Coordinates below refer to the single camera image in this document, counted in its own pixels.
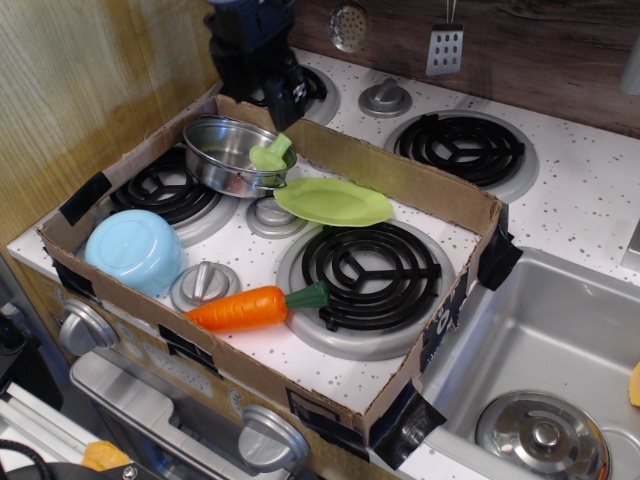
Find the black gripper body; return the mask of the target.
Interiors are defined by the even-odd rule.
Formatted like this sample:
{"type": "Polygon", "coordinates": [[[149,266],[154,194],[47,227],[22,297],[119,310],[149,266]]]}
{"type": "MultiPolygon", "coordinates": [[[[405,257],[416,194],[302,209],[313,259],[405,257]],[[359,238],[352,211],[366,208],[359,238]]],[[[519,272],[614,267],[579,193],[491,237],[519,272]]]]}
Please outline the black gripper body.
{"type": "Polygon", "coordinates": [[[280,63],[295,54],[288,36],[294,26],[291,2],[213,2],[204,18],[212,57],[253,57],[280,63]]]}

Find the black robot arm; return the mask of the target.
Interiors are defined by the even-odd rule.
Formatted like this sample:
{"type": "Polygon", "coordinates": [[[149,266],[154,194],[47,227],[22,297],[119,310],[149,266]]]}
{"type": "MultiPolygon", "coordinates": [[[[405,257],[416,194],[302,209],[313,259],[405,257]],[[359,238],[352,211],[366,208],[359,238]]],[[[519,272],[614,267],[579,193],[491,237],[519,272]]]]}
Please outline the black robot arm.
{"type": "Polygon", "coordinates": [[[291,1],[212,1],[204,18],[209,53],[226,94],[247,101],[260,90],[278,131],[304,116],[307,89],[288,36],[291,1]]]}

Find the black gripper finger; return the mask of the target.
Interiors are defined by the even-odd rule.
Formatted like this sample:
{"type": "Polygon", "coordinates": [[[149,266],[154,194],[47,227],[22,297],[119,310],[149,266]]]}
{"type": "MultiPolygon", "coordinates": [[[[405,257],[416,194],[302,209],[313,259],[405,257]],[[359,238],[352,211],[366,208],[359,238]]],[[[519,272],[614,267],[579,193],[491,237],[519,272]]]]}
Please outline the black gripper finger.
{"type": "Polygon", "coordinates": [[[238,101],[249,101],[264,90],[261,61],[253,57],[214,57],[223,82],[222,92],[238,101]]]}
{"type": "Polygon", "coordinates": [[[271,75],[264,84],[264,95],[276,130],[287,130],[305,113],[307,88],[303,70],[271,75]]]}

